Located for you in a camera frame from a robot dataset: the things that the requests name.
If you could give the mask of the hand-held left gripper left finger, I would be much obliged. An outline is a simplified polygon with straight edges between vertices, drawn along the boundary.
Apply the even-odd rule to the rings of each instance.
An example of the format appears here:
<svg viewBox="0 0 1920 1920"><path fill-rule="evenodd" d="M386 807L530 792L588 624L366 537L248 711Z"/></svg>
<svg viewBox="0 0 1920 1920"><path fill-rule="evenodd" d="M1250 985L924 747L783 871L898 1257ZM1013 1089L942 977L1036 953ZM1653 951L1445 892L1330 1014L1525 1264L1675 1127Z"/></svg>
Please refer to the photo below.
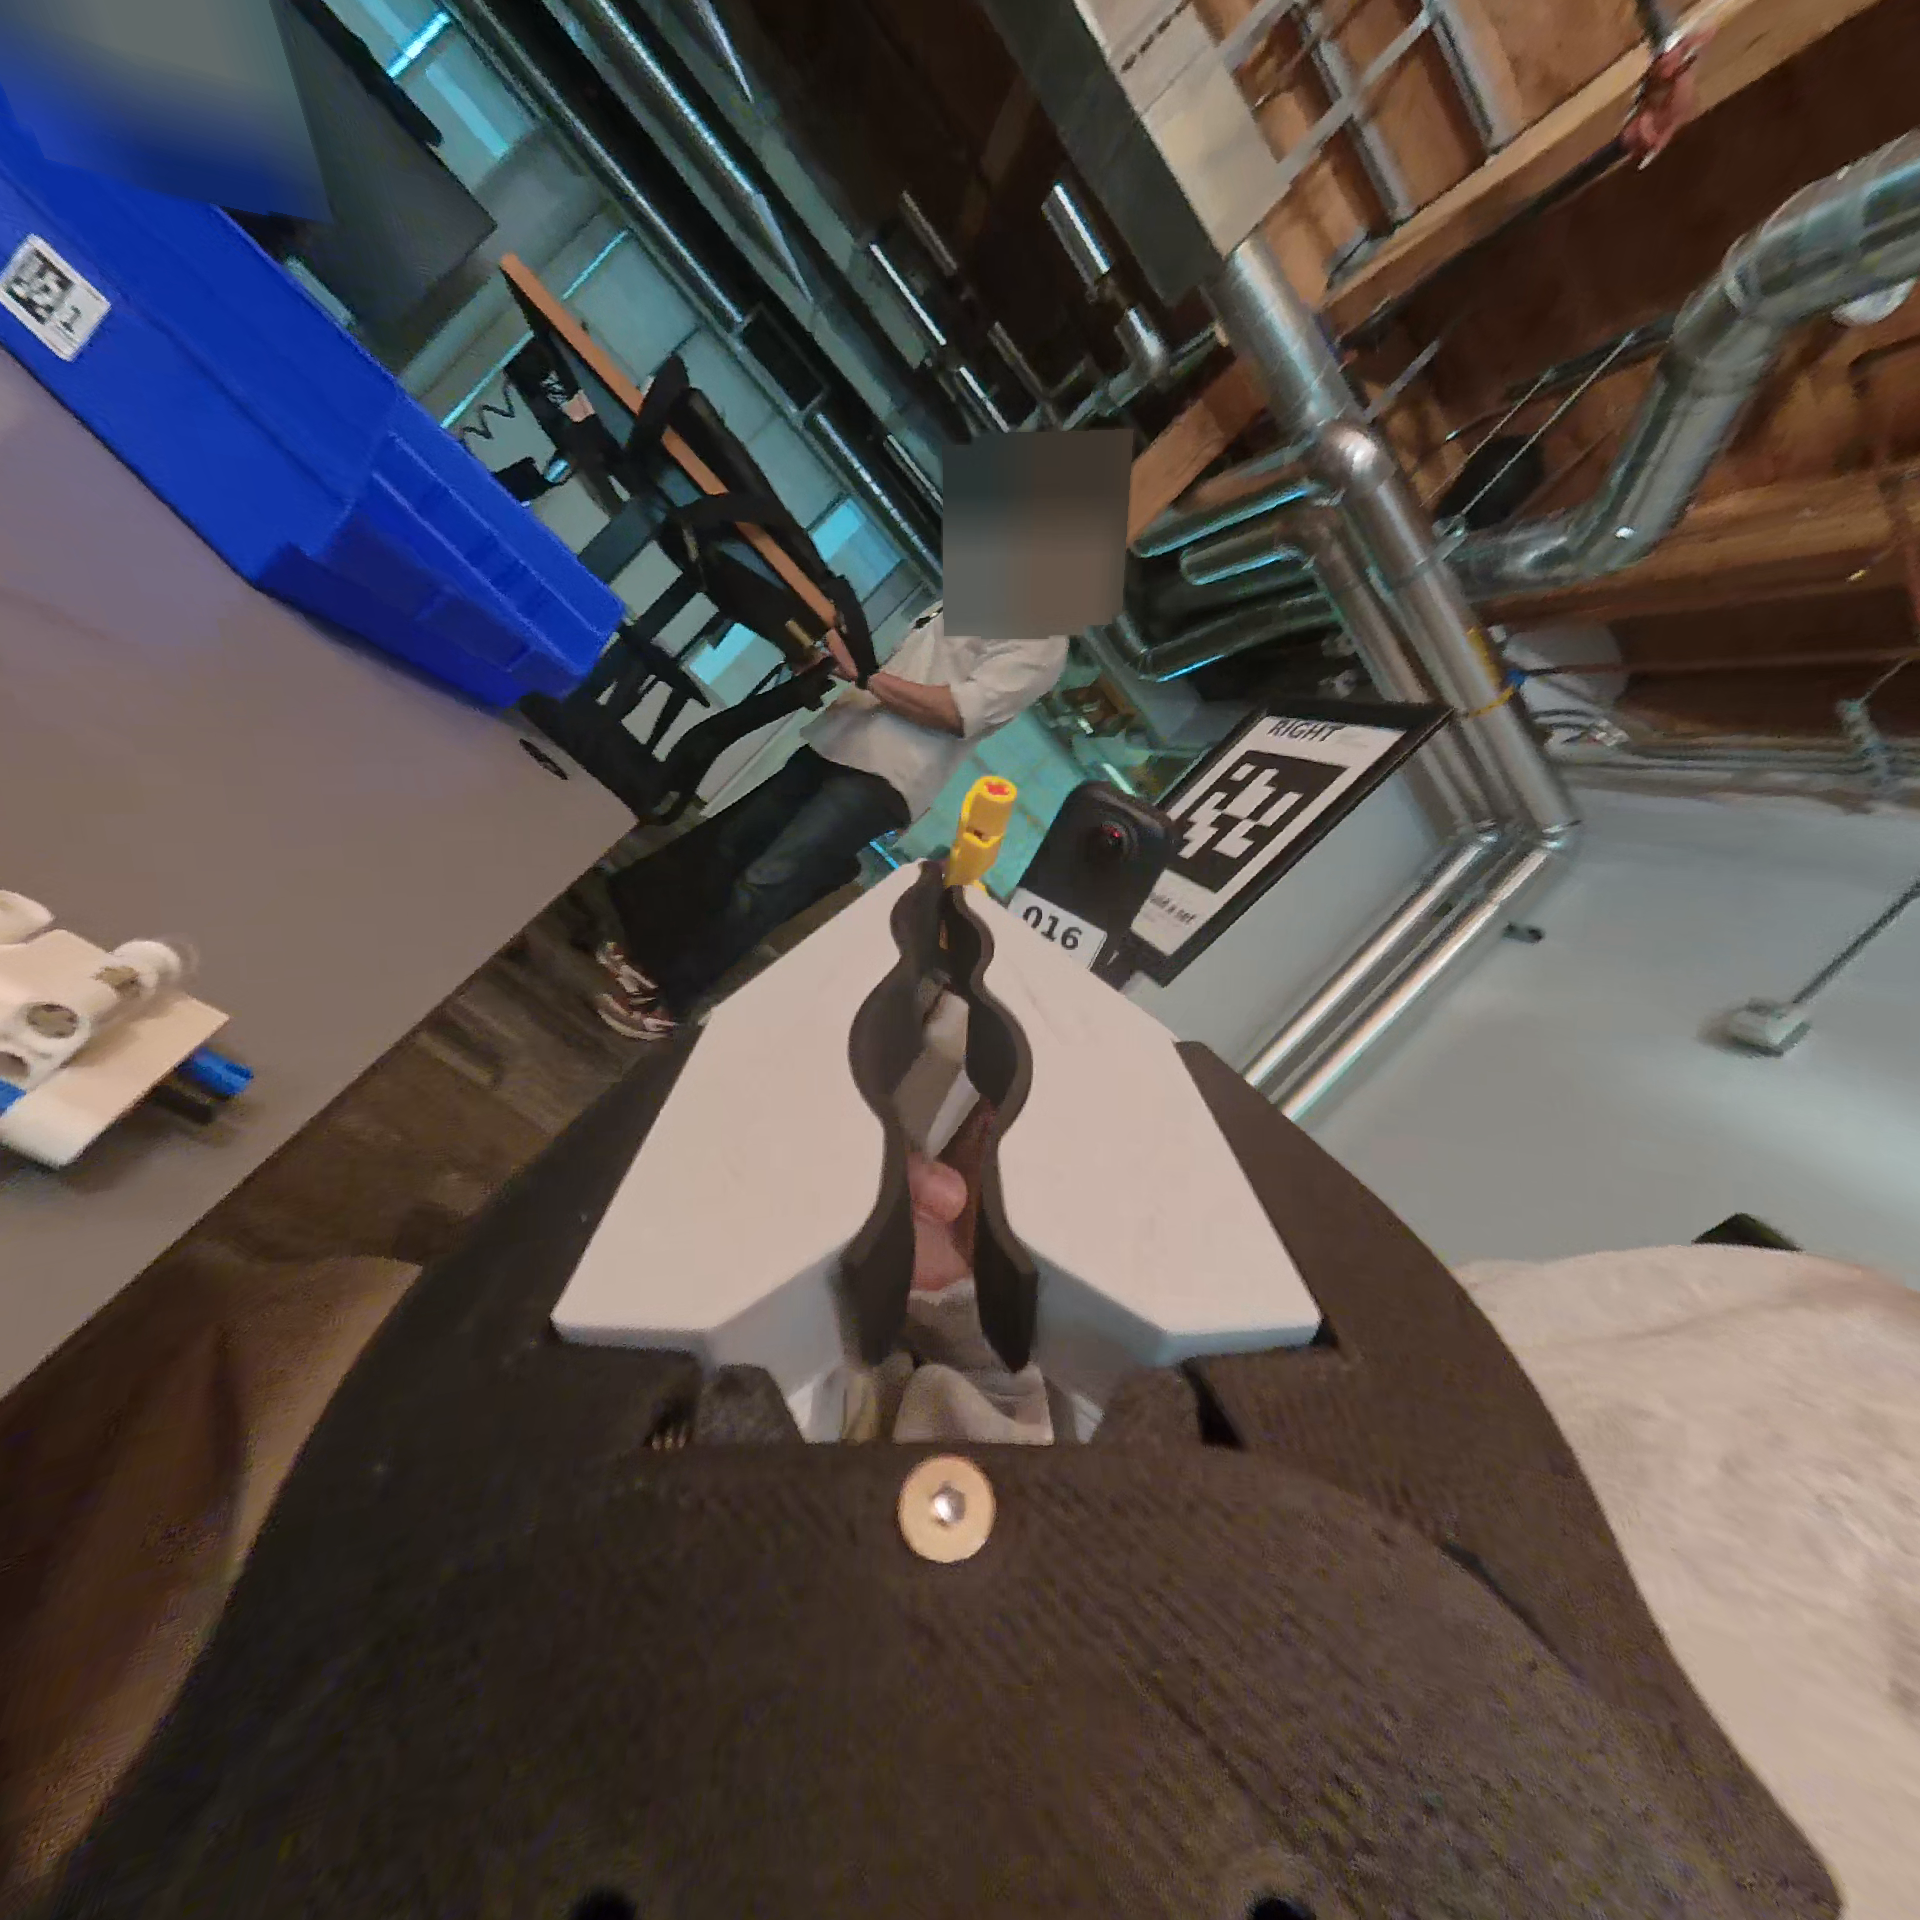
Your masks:
<svg viewBox="0 0 1920 1920"><path fill-rule="evenodd" d="M837 1264L882 1160L847 1039L914 885L892 876L709 1013L551 1311L564 1342L751 1365L790 1403L832 1398Z"/></svg>

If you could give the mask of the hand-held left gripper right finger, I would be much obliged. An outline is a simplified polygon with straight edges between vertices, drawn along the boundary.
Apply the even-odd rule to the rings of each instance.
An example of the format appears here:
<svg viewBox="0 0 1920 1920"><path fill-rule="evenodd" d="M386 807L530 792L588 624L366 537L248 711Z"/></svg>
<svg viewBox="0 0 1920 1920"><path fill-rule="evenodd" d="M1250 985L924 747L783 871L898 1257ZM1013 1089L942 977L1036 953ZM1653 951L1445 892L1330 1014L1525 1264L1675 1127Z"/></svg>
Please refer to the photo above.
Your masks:
<svg viewBox="0 0 1920 1920"><path fill-rule="evenodd" d="M1055 1425L1093 1433L1139 1373L1312 1342L1324 1313L1173 1033L983 888L951 897L992 936L983 981L1030 1068L997 1149Z"/></svg>

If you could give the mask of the zebra striped lego helicopter model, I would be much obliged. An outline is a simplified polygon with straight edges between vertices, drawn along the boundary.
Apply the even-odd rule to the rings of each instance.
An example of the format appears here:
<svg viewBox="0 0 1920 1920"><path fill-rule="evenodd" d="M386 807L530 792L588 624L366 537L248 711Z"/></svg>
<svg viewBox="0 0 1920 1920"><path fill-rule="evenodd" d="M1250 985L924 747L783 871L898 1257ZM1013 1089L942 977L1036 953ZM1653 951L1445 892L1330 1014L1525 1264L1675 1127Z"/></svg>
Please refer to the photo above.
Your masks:
<svg viewBox="0 0 1920 1920"><path fill-rule="evenodd" d="M96 944L44 902L2 894L2 1147L74 1168L120 1119L205 1129L253 1085L228 1054L228 1014L192 992L172 939Z"/></svg>

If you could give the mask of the person's right hand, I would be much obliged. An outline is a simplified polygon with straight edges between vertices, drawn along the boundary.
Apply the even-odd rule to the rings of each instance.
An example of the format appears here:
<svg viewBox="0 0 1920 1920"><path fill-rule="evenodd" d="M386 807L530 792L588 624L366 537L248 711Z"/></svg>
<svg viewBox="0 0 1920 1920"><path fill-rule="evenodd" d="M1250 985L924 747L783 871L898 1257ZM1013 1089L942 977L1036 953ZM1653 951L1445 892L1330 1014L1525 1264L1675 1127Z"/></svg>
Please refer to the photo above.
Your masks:
<svg viewBox="0 0 1920 1920"><path fill-rule="evenodd" d="M976 1179L943 1159L907 1156L914 1223L911 1292L947 1292L974 1278Z"/></svg>

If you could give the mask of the black framed paper sign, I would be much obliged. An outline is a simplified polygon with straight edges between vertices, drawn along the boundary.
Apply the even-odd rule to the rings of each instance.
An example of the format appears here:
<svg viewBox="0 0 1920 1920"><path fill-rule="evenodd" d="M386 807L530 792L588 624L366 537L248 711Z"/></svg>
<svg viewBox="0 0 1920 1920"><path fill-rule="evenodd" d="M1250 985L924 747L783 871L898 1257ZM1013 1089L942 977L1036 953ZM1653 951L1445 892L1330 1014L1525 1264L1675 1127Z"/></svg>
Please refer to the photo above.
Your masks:
<svg viewBox="0 0 1920 1920"><path fill-rule="evenodd" d="M1168 859L1128 928L1166 988L1451 725L1442 703L1269 703L1171 789Z"/></svg>

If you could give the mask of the silver metal pipe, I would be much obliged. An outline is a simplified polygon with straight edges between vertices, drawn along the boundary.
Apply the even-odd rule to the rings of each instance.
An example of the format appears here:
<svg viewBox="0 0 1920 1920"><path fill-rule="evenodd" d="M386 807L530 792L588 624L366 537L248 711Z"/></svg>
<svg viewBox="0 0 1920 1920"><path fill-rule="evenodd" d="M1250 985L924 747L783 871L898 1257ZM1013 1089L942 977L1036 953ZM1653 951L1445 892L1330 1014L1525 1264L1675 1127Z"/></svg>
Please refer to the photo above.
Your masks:
<svg viewBox="0 0 1920 1920"><path fill-rule="evenodd" d="M1365 422L1316 315L1260 231L1222 261L1206 300L1256 372L1287 446L1328 496L1296 511L1292 531L1373 685L1446 708L1427 751L1453 833L1246 1068L1290 1119L1307 1121L1471 963L1531 924L1578 851L1578 814L1398 456Z"/></svg>

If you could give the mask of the black office chair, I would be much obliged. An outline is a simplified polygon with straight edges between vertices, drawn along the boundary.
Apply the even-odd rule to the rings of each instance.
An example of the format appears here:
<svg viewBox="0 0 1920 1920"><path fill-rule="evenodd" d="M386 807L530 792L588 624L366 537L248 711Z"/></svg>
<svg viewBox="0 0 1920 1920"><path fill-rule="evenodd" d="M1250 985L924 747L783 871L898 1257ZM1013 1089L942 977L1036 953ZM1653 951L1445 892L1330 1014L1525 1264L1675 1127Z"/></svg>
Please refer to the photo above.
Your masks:
<svg viewBox="0 0 1920 1920"><path fill-rule="evenodd" d="M699 798L702 781L733 744L822 707L839 683L845 645L837 631L812 637L797 621L780 637L783 669L747 697L722 703L661 631L692 598L667 590L627 620L588 680L566 694L527 693L519 717L639 825L672 825Z"/></svg>

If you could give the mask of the wood edged desk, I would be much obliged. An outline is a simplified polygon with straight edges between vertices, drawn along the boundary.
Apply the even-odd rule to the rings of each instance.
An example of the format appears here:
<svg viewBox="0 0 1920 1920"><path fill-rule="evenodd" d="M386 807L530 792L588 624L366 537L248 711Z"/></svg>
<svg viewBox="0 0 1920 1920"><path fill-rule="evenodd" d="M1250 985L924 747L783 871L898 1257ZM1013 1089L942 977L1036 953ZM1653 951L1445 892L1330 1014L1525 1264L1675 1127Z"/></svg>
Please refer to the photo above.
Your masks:
<svg viewBox="0 0 1920 1920"><path fill-rule="evenodd" d="M619 372L612 363L612 356L592 340L586 325L579 323L562 300L551 294L551 289L540 280L540 276L517 255L506 254L499 262L502 276L507 279L510 288L514 289L517 302L525 308L532 317L538 317L547 331L551 331L576 360L596 379L596 383L607 390L619 407L624 407L638 425L647 425L655 420L661 425L661 444L664 454L684 469L688 479L704 491L706 496L719 496L725 501L733 501L740 505L746 496L733 496L725 489L722 476L709 467L706 460L690 446L684 435L669 422L667 408L652 397L658 382L648 388L636 385L624 372ZM839 663L839 669L847 679L860 679L861 667L856 667L852 652L847 649L847 637L840 624L840 616L830 598L806 574L804 569L781 551L776 539L765 531L764 523L756 519L739 519L735 525L740 528L747 543L759 553L764 561L774 569L774 576L799 596L799 601L826 624L826 647Z"/></svg>

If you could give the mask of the blue plastic bin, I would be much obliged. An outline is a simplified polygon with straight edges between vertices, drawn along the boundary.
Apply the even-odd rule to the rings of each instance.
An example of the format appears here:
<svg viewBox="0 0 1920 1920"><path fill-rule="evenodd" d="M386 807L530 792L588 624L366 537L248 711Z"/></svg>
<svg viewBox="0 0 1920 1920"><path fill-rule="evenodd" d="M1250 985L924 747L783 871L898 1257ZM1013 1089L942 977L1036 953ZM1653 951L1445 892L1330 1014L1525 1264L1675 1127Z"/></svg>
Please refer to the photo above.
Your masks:
<svg viewBox="0 0 1920 1920"><path fill-rule="evenodd" d="M627 611L224 209L2 116L2 344L239 579L493 707Z"/></svg>

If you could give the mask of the silver ventilation duct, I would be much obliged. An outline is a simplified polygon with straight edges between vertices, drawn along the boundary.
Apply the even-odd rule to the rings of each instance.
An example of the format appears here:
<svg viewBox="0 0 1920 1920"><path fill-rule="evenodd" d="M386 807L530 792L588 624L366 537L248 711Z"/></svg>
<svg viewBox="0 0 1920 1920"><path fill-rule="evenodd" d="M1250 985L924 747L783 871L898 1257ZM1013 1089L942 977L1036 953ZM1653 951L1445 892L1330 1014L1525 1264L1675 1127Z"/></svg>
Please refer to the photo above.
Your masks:
<svg viewBox="0 0 1920 1920"><path fill-rule="evenodd" d="M1883 323L1915 293L1917 132L1810 183L1739 238L1670 325L1640 407L1578 509L1464 537L1451 569L1474 603L1584 585L1640 565L1790 339L1815 320Z"/></svg>

